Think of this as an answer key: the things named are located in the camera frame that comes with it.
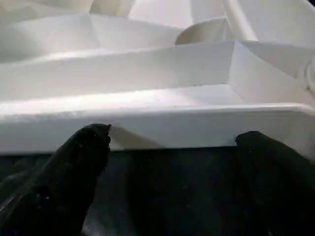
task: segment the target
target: white plastic surface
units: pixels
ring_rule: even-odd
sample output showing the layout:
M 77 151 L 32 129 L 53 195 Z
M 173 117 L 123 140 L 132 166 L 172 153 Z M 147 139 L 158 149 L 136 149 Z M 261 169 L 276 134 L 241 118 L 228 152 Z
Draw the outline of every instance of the white plastic surface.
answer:
M 303 0 L 0 0 L 0 152 L 100 122 L 113 150 L 259 130 L 313 158 L 313 17 Z

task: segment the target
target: plastic compartment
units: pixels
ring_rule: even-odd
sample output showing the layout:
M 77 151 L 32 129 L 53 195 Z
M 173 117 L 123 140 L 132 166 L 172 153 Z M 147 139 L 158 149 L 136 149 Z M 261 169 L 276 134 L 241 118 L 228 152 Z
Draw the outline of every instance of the plastic compartment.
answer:
M 234 41 L 266 30 L 245 3 L 1 1 L 0 152 L 54 151 L 101 122 L 113 124 L 112 149 L 230 146 L 259 130 L 314 155 L 303 75 L 315 49 L 280 44 L 311 46 L 278 39 L 279 22 L 267 40 L 280 43 Z M 292 6 L 312 11 L 303 4 Z

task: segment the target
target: dark surface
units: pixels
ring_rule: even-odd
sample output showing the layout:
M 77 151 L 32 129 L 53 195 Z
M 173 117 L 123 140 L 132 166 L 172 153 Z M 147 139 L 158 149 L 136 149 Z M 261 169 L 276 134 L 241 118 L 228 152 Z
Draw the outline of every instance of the dark surface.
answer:
M 234 148 L 201 148 L 110 153 L 84 234 L 266 235 L 248 204 L 234 152 Z M 45 156 L 0 161 L 4 176 L 9 165 L 28 169 L 43 163 Z

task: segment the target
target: white plastic tray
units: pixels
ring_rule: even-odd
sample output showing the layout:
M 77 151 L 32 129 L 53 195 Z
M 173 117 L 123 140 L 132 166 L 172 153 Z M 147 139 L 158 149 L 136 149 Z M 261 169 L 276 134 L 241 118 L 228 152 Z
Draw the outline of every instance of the white plastic tray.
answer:
M 0 0 L 0 152 L 101 122 L 112 149 L 259 130 L 312 158 L 313 18 L 303 0 Z

